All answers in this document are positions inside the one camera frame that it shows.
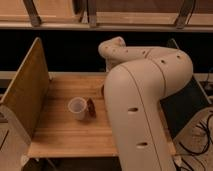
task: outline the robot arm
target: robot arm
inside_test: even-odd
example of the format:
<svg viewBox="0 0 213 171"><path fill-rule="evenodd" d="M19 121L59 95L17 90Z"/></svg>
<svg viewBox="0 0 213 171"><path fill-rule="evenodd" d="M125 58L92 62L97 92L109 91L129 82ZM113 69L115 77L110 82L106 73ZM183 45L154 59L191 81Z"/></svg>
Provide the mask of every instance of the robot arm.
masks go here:
<svg viewBox="0 0 213 171"><path fill-rule="evenodd" d="M99 52L108 69L120 63L109 72L104 95L122 170L175 170L158 102L190 81L190 58L176 49L126 47L121 38L103 42Z"/></svg>

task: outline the paper cup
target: paper cup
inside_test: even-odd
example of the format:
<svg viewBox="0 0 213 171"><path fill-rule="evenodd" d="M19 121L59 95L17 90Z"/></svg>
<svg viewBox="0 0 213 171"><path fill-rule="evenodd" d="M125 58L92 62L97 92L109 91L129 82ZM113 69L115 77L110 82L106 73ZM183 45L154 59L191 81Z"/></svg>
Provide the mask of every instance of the paper cup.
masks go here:
<svg viewBox="0 0 213 171"><path fill-rule="evenodd" d="M82 97L74 97L68 103L68 109L77 120L83 120L88 111L87 101Z"/></svg>

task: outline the small brown object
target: small brown object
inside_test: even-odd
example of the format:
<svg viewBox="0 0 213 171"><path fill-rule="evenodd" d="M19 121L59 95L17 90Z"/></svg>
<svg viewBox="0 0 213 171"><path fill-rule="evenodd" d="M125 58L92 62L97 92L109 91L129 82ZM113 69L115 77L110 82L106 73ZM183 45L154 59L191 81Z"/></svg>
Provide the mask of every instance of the small brown object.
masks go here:
<svg viewBox="0 0 213 171"><path fill-rule="evenodd" d="M87 100L88 111L91 117L96 118L95 105L91 98Z"/></svg>

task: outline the dark background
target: dark background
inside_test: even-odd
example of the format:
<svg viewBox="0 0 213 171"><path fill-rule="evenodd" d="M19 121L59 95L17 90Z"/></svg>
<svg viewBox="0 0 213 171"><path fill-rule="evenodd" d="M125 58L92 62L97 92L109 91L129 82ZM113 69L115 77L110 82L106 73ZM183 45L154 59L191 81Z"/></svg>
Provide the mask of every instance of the dark background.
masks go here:
<svg viewBox="0 0 213 171"><path fill-rule="evenodd" d="M191 57L195 72L213 67L213 33L0 30L0 71L17 70L37 36L43 41L49 71L103 71L98 45L115 36L122 36L128 46L166 46L174 38Z"/></svg>

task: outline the floor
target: floor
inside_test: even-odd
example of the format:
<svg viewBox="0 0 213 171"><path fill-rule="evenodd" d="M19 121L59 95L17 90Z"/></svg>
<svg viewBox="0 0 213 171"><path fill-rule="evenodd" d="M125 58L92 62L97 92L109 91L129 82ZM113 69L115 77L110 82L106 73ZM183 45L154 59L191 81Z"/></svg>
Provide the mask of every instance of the floor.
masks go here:
<svg viewBox="0 0 213 171"><path fill-rule="evenodd" d="M58 159L55 163L58 171L121 171L117 157ZM54 169L46 163L42 171Z"/></svg>

